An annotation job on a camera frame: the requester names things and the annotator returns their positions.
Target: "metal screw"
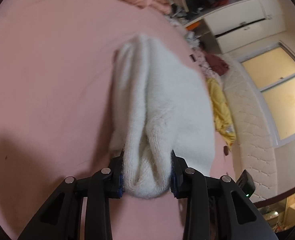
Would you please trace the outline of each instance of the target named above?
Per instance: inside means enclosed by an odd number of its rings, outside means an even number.
[[[102,172],[103,174],[109,174],[109,173],[111,172],[111,169],[110,169],[110,168],[103,168],[103,169],[101,170],[101,172]]]
[[[224,181],[224,182],[231,182],[231,177],[230,176],[227,176],[227,175],[224,175],[223,177],[222,177],[222,181]]]
[[[72,183],[74,181],[74,178],[73,177],[66,177],[65,178],[65,183],[67,183],[67,184],[70,184],[70,183]]]
[[[195,173],[195,170],[194,170],[193,168],[186,168],[186,169],[185,169],[185,172],[186,172],[187,174],[194,174],[194,173]]]

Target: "maroon cloth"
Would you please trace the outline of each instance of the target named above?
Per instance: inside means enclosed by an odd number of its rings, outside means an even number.
[[[220,76],[224,75],[229,70],[229,65],[214,54],[206,53],[205,59],[209,63],[210,68]]]

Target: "yellow cloth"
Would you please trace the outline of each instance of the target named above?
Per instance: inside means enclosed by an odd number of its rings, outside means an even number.
[[[216,130],[223,136],[229,149],[236,140],[233,120],[222,88],[214,78],[206,80],[212,100]]]

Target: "window frame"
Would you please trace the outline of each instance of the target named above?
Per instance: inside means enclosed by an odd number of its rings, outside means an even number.
[[[290,143],[291,141],[295,140],[295,134],[290,135],[289,137],[287,137],[283,140],[280,139],[279,132],[277,130],[274,118],[273,118],[272,113],[271,113],[271,111],[264,99],[263,92],[295,78],[295,73],[284,78],[284,79],[278,80],[278,81],[274,82],[273,84],[270,84],[266,87],[258,89],[256,87],[255,83],[253,82],[252,78],[250,77],[250,75],[248,74],[248,72],[246,71],[246,69],[244,68],[244,66],[242,64],[244,61],[250,60],[254,57],[257,57],[261,54],[264,54],[264,53],[269,52],[269,51],[276,49],[276,48],[284,49],[286,51],[286,53],[289,54],[290,57],[295,61],[295,53],[282,41],[279,41],[279,42],[269,45],[267,47],[258,49],[254,52],[249,53],[249,54],[240,56],[240,57],[236,58],[236,61],[238,61],[240,63],[240,66],[241,66],[240,70],[259,101],[260,107],[262,109],[263,115],[264,115],[265,120],[268,125],[268,129],[269,129],[269,132],[271,135],[273,146],[275,148],[278,148],[278,147],[284,146],[284,145]]]

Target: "blue gripper pad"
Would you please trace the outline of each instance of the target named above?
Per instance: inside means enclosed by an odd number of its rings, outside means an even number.
[[[120,180],[119,180],[119,189],[117,191],[117,195],[118,195],[119,198],[121,198],[123,196],[123,193],[124,193],[123,182],[124,182],[123,174],[121,173],[120,174]]]
[[[171,187],[171,192],[173,193],[174,197],[177,197],[177,194],[178,194],[177,177],[176,177],[173,170],[171,173],[171,186],[170,187]]]

